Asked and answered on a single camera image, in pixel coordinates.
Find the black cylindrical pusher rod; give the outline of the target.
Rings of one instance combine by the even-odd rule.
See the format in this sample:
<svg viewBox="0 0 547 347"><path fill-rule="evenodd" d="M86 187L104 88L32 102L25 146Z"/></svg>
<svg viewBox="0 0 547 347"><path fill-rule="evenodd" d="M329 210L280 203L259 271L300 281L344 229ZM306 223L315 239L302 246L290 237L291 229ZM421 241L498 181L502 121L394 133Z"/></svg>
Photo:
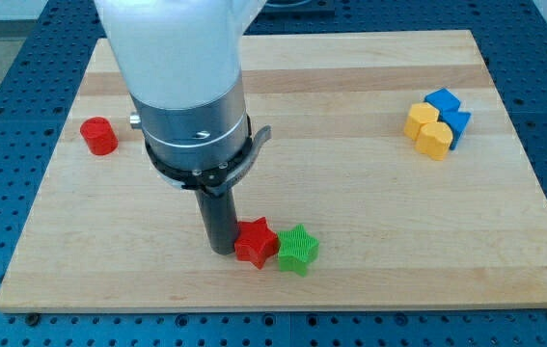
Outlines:
<svg viewBox="0 0 547 347"><path fill-rule="evenodd" d="M234 242L239 236L232 190L221 196L211 196L199 190L195 193L205 225L209 245L221 255L234 252Z"/></svg>

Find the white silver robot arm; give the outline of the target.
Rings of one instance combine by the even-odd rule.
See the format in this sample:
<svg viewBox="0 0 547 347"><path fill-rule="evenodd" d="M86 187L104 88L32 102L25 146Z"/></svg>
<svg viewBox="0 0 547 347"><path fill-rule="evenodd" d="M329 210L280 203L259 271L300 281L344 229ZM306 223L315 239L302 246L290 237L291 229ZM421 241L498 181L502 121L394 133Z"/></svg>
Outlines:
<svg viewBox="0 0 547 347"><path fill-rule="evenodd" d="M264 0L95 0L147 154L171 185L194 191L210 247L231 254L232 195L271 137L252 130L240 39Z"/></svg>

